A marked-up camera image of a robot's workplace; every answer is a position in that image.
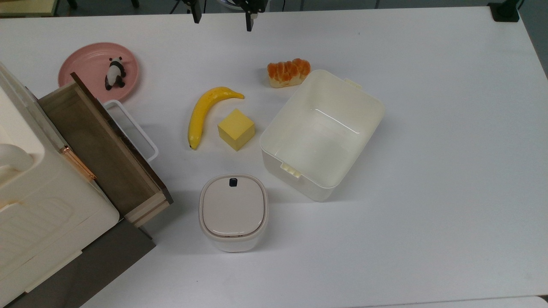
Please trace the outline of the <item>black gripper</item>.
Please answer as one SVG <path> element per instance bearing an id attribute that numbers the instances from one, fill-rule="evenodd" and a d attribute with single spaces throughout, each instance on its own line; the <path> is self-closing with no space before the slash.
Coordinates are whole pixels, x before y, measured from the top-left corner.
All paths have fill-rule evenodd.
<path id="1" fill-rule="evenodd" d="M 266 0 L 239 0 L 238 5 L 245 11 L 246 30 L 250 33 L 254 26 L 256 14 L 265 12 Z M 191 1 L 191 13 L 194 23 L 199 24 L 202 17 L 202 9 L 199 0 Z"/>

